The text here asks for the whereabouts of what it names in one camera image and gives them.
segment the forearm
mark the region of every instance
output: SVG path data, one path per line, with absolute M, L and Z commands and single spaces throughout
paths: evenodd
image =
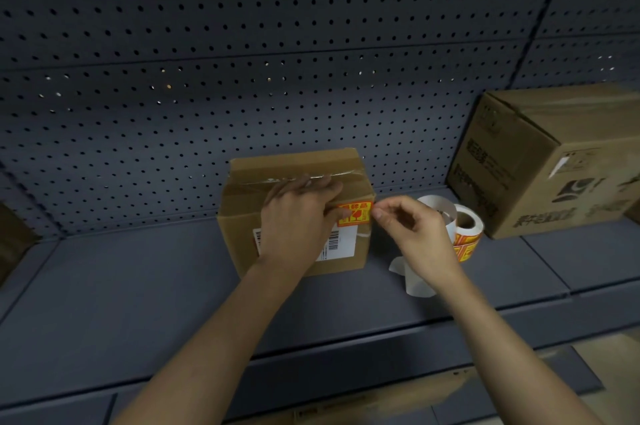
M 220 423 L 262 334 L 298 282 L 277 272 L 254 265 L 115 425 Z
M 457 283 L 445 286 L 440 293 L 460 326 L 477 371 L 505 423 L 601 423 L 466 276 L 460 276 Z

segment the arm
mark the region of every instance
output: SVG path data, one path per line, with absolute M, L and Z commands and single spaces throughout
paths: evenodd
M 414 272 L 446 302 L 505 423 L 602 423 L 467 278 L 437 211 L 398 196 L 377 203 L 372 215 L 394 238 Z
M 114 425 L 220 423 L 253 350 L 350 211 L 325 204 L 342 184 L 308 176 L 277 184 L 262 217 L 262 255 L 236 290 L 121 413 Z

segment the left hand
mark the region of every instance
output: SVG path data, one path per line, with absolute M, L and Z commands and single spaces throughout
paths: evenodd
M 316 261 L 331 229 L 351 210 L 326 204 L 342 190 L 340 181 L 309 175 L 277 183 L 267 195 L 262 212 L 260 260 L 300 279 Z

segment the hand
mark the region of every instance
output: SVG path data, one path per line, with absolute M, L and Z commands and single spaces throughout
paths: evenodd
M 439 292 L 463 276 L 440 213 L 409 196 L 375 204 L 371 215 L 393 238 L 407 263 Z
M 260 260 L 284 269 L 298 280 L 320 255 L 334 224 L 351 214 L 339 207 L 325 211 L 326 204 L 340 194 L 340 181 L 332 181 L 330 176 L 309 181 L 309 176 L 304 175 L 277 183 L 260 213 Z

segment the right hand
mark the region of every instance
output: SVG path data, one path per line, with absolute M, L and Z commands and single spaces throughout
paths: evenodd
M 464 275 L 438 211 L 409 196 L 394 196 L 376 203 L 371 215 L 412 270 L 436 291 Z

